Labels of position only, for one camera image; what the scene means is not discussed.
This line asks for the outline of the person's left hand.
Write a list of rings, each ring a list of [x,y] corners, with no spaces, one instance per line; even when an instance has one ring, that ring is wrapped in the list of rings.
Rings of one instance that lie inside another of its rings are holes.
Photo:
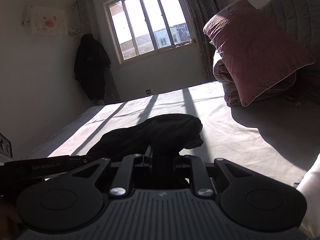
[[[21,220],[13,207],[1,205],[1,239],[17,239],[21,233]]]

